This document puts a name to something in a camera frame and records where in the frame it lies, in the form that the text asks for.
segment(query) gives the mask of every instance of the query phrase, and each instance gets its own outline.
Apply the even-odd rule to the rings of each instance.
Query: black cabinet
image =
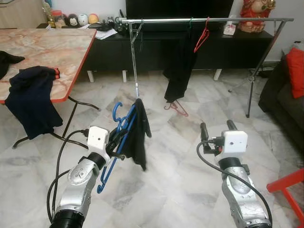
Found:
[[[139,35],[134,44],[137,69],[163,70],[183,36],[183,32],[145,32],[143,39]],[[237,30],[234,36],[212,31],[198,51],[194,69],[255,68],[271,40],[265,31],[249,34]],[[132,71],[129,37],[115,34],[95,39],[83,69]]]

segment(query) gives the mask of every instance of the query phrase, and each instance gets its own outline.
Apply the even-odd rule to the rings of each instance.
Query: red figurine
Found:
[[[270,11],[276,7],[275,0],[244,0],[240,13],[243,18],[268,18]],[[244,32],[261,32],[263,21],[240,21],[238,28]]]

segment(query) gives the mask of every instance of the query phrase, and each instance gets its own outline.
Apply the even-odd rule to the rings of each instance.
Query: metal pole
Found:
[[[208,21],[293,21],[293,18],[183,18],[183,19],[126,19],[119,18],[119,20],[125,23],[168,23],[168,22],[204,22]]]
[[[137,82],[137,71],[136,71],[136,62],[135,62],[135,50],[134,50],[132,23],[129,23],[129,31],[130,31],[130,43],[131,43],[131,53],[132,53],[132,62],[133,62],[133,71],[134,71],[134,81],[135,81],[135,92],[136,92],[136,97],[139,98],[139,88],[138,88],[138,82]]]
[[[249,115],[250,115],[251,99],[252,99],[253,84],[254,84],[254,81],[255,81],[255,76],[256,76],[259,68],[263,64],[265,58],[267,57],[268,53],[270,52],[272,46],[275,44],[275,41],[278,38],[278,36],[280,35],[280,33],[281,33],[284,25],[286,24],[286,22],[287,21],[285,21],[285,20],[281,21],[279,28],[277,29],[276,33],[274,34],[274,37],[272,38],[269,46],[267,47],[266,51],[264,52],[264,54],[263,54],[262,58],[260,59],[257,67],[255,68],[253,74],[251,75],[252,81],[251,81],[251,88],[250,88],[249,95],[248,95],[247,112],[246,112],[246,117],[247,118],[249,118]]]
[[[132,43],[134,43],[134,41],[136,40],[136,38],[137,38],[138,34],[140,33],[142,27],[143,27],[143,21],[141,22],[141,25],[140,25],[139,28],[137,29],[136,34],[135,34],[135,36],[134,36],[133,39],[132,39]]]

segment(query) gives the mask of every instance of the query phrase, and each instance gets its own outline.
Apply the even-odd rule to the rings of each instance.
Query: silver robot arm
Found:
[[[99,171],[109,164],[112,156],[124,159],[113,152],[126,132],[120,131],[108,142],[108,130],[90,127],[88,134],[88,157],[83,157],[68,173],[68,184],[53,216],[50,228],[81,228],[91,203],[91,192]]]
[[[251,186],[254,184],[243,167],[229,167],[225,171],[233,173],[244,179]],[[270,228],[271,223],[256,194],[237,179],[223,174],[222,191],[227,198],[231,216],[237,228]]]
[[[214,168],[232,173],[254,187],[249,177],[249,168],[247,165],[240,163],[240,158],[246,152],[248,135],[243,131],[238,131],[231,120],[228,120],[227,124],[230,131],[224,131],[221,137],[212,138],[211,140],[208,140],[206,124],[201,124],[201,141],[205,142],[202,144],[204,153],[215,155],[215,162],[220,169]],[[214,145],[214,149],[209,146],[209,143]],[[209,163],[200,154],[199,157],[205,163]],[[222,174],[222,179],[222,191],[229,202],[231,216],[237,228],[272,227],[263,207],[257,200],[256,193],[251,188],[226,174]]]

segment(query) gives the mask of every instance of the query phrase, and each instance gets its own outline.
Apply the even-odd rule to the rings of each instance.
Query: red cushion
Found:
[[[294,98],[304,96],[304,51],[292,48],[286,55]]]

